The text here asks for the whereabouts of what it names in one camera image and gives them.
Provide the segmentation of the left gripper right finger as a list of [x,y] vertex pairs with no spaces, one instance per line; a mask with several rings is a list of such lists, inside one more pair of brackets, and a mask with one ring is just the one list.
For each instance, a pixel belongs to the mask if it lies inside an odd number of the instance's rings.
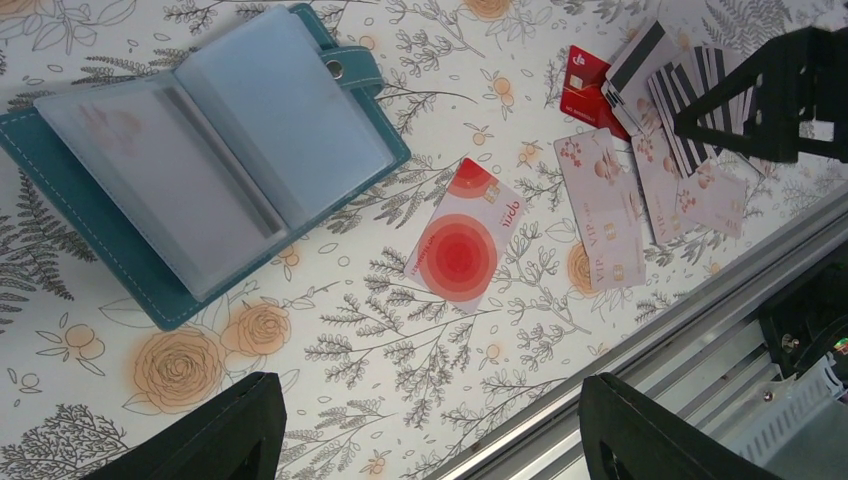
[[578,406],[592,479],[775,479],[605,372],[585,378]]

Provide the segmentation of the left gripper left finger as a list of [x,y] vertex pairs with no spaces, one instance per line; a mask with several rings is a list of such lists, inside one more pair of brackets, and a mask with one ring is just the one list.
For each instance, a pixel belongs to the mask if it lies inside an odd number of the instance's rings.
[[254,372],[87,479],[273,479],[287,414],[279,376]]

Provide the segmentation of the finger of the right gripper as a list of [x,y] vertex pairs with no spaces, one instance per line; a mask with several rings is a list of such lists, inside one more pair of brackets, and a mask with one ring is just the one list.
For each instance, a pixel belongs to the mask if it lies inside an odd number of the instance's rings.
[[[753,116],[741,134],[698,125],[752,89]],[[767,41],[725,79],[674,117],[688,140],[777,163],[801,152],[847,162],[847,29],[805,27]]]

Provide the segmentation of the teal card holder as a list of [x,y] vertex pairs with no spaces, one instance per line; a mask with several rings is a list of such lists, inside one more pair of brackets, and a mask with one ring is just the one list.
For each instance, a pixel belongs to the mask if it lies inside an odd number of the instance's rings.
[[[372,53],[275,6],[171,70],[37,99],[1,145],[163,330],[410,158]],[[83,149],[71,109],[123,109],[139,158]]]

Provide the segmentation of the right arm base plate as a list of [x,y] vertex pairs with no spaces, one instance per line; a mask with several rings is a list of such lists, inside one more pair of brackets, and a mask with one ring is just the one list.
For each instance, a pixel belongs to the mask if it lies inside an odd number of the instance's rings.
[[764,303],[759,324],[771,360],[784,378],[802,376],[831,355],[847,383],[847,262],[821,262]]

